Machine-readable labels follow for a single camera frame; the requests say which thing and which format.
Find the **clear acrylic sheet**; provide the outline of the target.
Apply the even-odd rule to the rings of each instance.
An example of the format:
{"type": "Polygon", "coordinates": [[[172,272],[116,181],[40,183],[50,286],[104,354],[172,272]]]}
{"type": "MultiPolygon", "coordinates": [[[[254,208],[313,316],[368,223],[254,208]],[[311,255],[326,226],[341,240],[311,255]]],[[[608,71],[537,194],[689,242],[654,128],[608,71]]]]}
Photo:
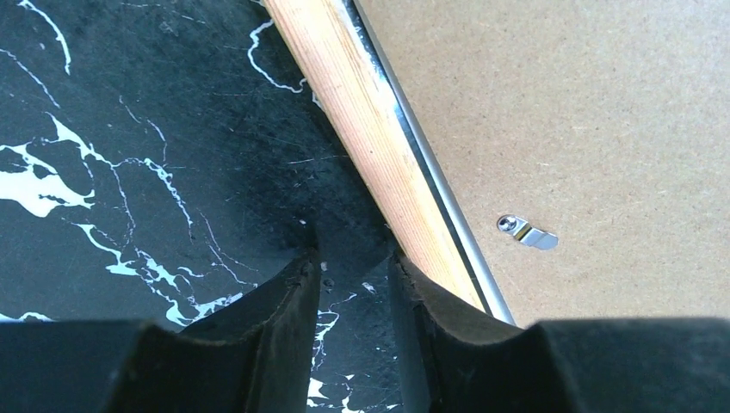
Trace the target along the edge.
{"type": "Polygon", "coordinates": [[[374,68],[378,84],[387,90],[390,99],[389,108],[396,115],[411,151],[418,161],[419,168],[424,174],[431,195],[438,205],[451,240],[459,253],[461,264],[464,265],[471,279],[473,290],[477,293],[480,303],[491,316],[515,325],[516,322],[509,306],[487,266],[479,244],[451,191],[448,180],[442,173],[418,118],[413,113],[405,92],[375,36],[364,8],[359,1],[344,1],[343,8],[354,27],[359,42],[368,54],[368,62],[374,68]]]}

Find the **brown cardboard backing board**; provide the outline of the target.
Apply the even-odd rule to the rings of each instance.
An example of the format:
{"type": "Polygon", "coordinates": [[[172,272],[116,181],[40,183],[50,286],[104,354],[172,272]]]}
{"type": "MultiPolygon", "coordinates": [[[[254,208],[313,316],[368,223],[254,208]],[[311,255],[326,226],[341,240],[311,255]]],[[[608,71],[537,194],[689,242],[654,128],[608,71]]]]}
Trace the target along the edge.
{"type": "Polygon", "coordinates": [[[362,7],[519,324],[728,316],[728,2],[362,7]]]}

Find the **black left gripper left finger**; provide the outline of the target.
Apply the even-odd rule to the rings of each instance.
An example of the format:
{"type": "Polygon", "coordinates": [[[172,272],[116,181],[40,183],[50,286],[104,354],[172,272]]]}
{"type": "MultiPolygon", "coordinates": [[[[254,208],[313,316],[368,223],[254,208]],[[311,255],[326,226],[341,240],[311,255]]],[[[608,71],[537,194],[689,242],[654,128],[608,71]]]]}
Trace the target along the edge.
{"type": "Polygon", "coordinates": [[[174,333],[144,320],[4,323],[4,412],[303,412],[320,295],[309,250],[174,333]]]}

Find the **yellow wooden picture frame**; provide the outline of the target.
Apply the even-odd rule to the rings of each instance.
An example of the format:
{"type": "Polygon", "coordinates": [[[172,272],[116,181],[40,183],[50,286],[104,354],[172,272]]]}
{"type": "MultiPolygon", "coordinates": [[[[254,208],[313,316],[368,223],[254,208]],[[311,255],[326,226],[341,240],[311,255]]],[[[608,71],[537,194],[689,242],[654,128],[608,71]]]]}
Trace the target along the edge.
{"type": "Polygon", "coordinates": [[[435,283],[484,311],[400,125],[393,92],[343,3],[275,0],[264,6],[405,255],[435,283]]]}

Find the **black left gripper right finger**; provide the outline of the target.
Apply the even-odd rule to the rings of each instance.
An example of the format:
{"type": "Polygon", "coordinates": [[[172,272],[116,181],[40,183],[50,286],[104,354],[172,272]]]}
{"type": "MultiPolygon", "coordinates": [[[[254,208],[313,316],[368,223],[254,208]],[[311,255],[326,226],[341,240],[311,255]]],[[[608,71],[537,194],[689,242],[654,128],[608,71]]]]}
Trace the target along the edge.
{"type": "Polygon", "coordinates": [[[521,329],[400,253],[388,282],[407,412],[729,409],[726,319],[553,319],[521,329]]]}

